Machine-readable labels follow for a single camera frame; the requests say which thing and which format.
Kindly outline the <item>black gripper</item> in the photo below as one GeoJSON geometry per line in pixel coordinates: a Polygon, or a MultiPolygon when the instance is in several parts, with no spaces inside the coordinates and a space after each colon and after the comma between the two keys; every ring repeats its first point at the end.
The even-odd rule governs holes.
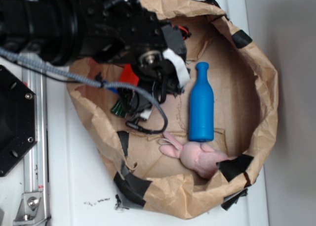
{"type": "Polygon", "coordinates": [[[166,80],[169,92],[183,92],[190,75],[178,26],[159,20],[139,0],[83,0],[83,7],[84,56],[99,63],[129,63],[141,80],[166,80]]]}

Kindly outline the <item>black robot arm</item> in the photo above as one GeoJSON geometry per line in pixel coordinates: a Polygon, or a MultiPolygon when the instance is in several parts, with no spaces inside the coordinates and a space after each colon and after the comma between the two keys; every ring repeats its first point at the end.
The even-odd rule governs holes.
{"type": "Polygon", "coordinates": [[[130,64],[141,80],[174,93],[190,81],[180,28],[140,0],[0,0],[0,46],[54,66],[86,57],[130,64]]]}

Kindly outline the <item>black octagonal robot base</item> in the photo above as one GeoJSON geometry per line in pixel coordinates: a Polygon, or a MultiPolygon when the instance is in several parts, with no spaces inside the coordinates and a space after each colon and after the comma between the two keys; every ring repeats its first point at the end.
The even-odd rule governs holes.
{"type": "Polygon", "coordinates": [[[35,145],[36,94],[0,67],[0,176],[5,177],[35,145]]]}

